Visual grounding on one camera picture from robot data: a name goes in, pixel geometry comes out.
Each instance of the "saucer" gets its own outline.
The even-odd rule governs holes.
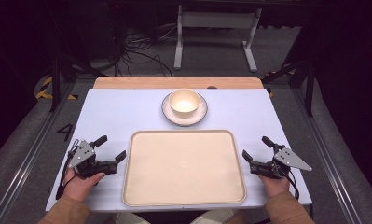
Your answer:
[[[182,119],[177,117],[172,111],[171,106],[169,105],[169,95],[167,95],[162,102],[162,112],[165,117],[171,122],[180,126],[190,126],[198,123],[205,117],[206,113],[208,112],[208,105],[205,99],[200,95],[200,106],[198,107],[198,109],[190,118]]]

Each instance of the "white table surface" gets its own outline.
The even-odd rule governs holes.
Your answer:
[[[161,103],[172,89],[160,90],[102,90],[91,89],[83,105],[68,150],[76,139],[95,141],[107,135],[107,142],[96,147],[96,160],[112,161],[123,150],[129,151],[131,137],[138,131],[155,130],[229,130],[233,133],[239,152],[246,198],[242,203],[197,204],[173,206],[130,207],[122,201],[127,159],[117,168],[117,173],[107,175],[90,192],[85,204],[96,212],[143,212],[169,210],[209,210],[218,208],[253,208],[263,206],[267,195],[258,176],[250,174],[249,163],[241,156],[245,149],[255,161],[270,161],[273,150],[262,141],[267,136],[273,142],[289,146],[275,109],[264,89],[207,90],[196,89],[208,104],[208,113],[199,123],[190,127],[173,124],[162,114]],[[55,204],[61,167],[53,186],[46,210]],[[304,179],[298,169],[292,169],[299,189],[299,201],[311,204]]]

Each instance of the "beige bowl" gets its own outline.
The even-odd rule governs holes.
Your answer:
[[[169,105],[177,117],[187,119],[200,106],[200,95],[190,89],[180,89],[169,95]]]

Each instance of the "brown sleeve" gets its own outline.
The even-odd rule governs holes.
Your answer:
[[[40,220],[39,224],[85,223],[89,213],[90,210],[85,204],[63,195]]]
[[[265,204],[265,209],[274,224],[314,223],[304,207],[289,191],[270,198]]]

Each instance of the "beige tray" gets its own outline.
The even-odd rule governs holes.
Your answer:
[[[240,203],[246,196],[229,131],[138,132],[129,154],[129,206]]]

